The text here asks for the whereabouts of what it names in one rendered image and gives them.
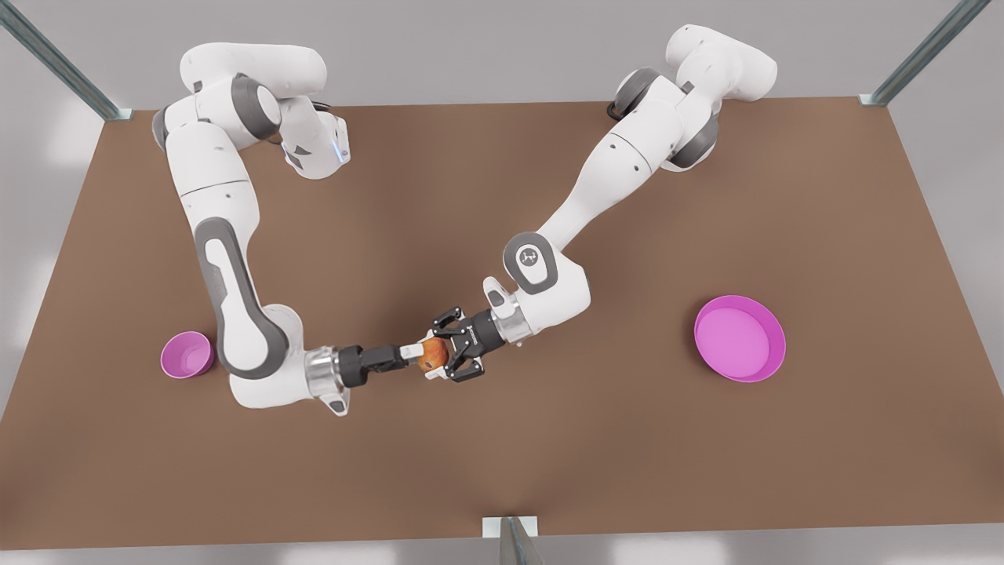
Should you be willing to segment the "red yellow apple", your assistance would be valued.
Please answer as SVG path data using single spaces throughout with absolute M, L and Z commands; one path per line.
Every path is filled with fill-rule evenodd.
M 420 342 L 422 354 L 417 357 L 417 365 L 424 373 L 435 372 L 444 367 L 451 357 L 448 341 L 441 337 L 431 336 Z

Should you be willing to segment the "pink round plate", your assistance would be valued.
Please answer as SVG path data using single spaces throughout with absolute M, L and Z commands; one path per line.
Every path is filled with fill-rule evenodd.
M 705 364 L 740 383 L 772 377 L 783 365 L 788 340 L 779 319 L 749 297 L 726 294 L 700 308 L 693 343 Z

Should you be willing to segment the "small pink bowl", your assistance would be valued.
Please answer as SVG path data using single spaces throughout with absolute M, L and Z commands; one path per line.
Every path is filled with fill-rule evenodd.
M 197 330 L 186 330 L 166 342 L 160 354 L 160 365 L 165 375 L 187 379 L 207 372 L 215 358 L 214 347 L 207 336 Z

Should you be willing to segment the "silver frame post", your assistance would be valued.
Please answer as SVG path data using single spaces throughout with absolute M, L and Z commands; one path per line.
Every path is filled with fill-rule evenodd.
M 499 539 L 499 565 L 543 565 L 534 539 L 538 517 L 484 517 L 482 537 Z
M 0 0 L 0 27 L 105 122 L 129 121 L 133 117 L 132 108 L 112 103 L 10 0 Z
M 878 87 L 871 93 L 860 94 L 857 97 L 858 104 L 861 107 L 888 107 L 993 1 L 958 0 L 951 11 L 890 72 Z

